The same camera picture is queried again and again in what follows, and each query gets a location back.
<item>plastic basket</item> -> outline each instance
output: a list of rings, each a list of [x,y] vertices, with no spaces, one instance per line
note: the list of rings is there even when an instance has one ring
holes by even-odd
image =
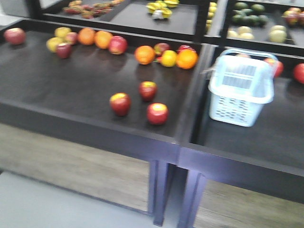
[[[269,53],[229,49],[218,57],[212,73],[209,90],[211,103],[209,115],[212,119],[251,127],[263,105],[272,102],[274,96],[272,67],[265,61],[232,56],[232,53],[273,58]]]

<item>avocado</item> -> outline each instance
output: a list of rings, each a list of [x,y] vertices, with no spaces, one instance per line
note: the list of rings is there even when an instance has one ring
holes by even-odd
[[[234,16],[232,17],[232,22],[233,22],[235,25],[240,25],[243,17],[244,17],[244,16],[242,16],[242,15],[234,15]]]
[[[269,18],[266,15],[259,15],[258,16],[258,21],[259,21],[259,25],[262,27],[262,26],[264,26],[265,24],[268,23]]]
[[[244,12],[246,16],[249,16],[254,12],[252,9],[242,9],[241,11]]]
[[[241,19],[241,25],[243,26],[250,26],[250,16],[243,16]]]
[[[242,9],[246,9],[246,8],[249,8],[248,4],[245,3],[245,2],[237,2],[235,5],[234,5],[234,8],[236,10],[242,10]]]
[[[251,9],[257,14],[262,14],[265,12],[265,7],[263,5],[260,5],[260,4],[253,4],[251,6]]]
[[[259,17],[257,15],[250,15],[250,20],[249,20],[249,24],[251,26],[258,26],[260,24],[259,22]]]

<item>red apple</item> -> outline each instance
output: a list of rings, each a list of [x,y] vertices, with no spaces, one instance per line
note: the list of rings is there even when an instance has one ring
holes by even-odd
[[[273,64],[275,64],[275,62],[276,62],[273,58],[266,58],[266,59],[264,59],[264,61],[267,62],[268,64],[270,64],[271,66],[273,66]],[[283,72],[283,70],[284,70],[283,63],[278,61],[274,77],[279,77],[281,75],[281,73]]]
[[[298,14],[298,23],[304,26],[304,11]]]
[[[128,48],[127,40],[121,36],[113,36],[110,40],[109,51],[114,55],[120,55]]]
[[[300,8],[297,8],[297,7],[291,7],[288,9],[289,11],[293,11],[295,13],[300,13],[301,12],[301,9]]]
[[[67,43],[69,43],[71,45],[75,45],[78,42],[78,33],[69,32],[66,35],[65,40],[66,40]]]
[[[4,38],[13,45],[19,45],[24,43],[26,34],[21,28],[11,28],[4,32]]]
[[[288,14],[284,18],[289,26],[294,26],[298,22],[298,15],[295,12]]]
[[[154,45],[155,54],[161,56],[164,51],[170,50],[170,45],[167,43],[158,43]]]
[[[153,100],[156,92],[157,85],[154,82],[145,81],[141,82],[139,85],[139,94],[145,102]]]
[[[150,124],[162,125],[167,121],[168,108],[162,103],[153,103],[147,108],[147,118]]]
[[[179,49],[177,50],[177,53],[180,53],[181,51],[183,51],[183,50],[186,50],[186,49],[190,49],[190,50],[192,50],[192,51],[194,51],[194,52],[196,52],[192,47],[190,47],[189,45],[181,45],[180,47],[179,47]]]
[[[60,58],[68,58],[72,53],[72,46],[69,43],[60,43],[56,48],[56,54]]]
[[[294,78],[299,83],[304,84],[304,63],[300,63],[294,68]]]
[[[126,93],[117,93],[111,96],[110,106],[117,116],[125,116],[131,107],[131,99]]]

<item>yellow apple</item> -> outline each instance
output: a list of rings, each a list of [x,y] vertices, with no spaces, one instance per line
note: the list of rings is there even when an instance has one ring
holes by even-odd
[[[55,37],[65,38],[72,30],[68,27],[59,27],[55,29]]]
[[[47,48],[50,50],[50,52],[55,53],[58,44],[60,44],[62,42],[63,42],[62,38],[53,37],[47,41]]]

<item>gray floor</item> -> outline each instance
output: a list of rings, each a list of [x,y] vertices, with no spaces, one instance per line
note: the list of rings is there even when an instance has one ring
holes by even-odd
[[[175,228],[185,173],[178,171],[164,228]],[[147,215],[12,173],[0,175],[1,228],[156,228]]]

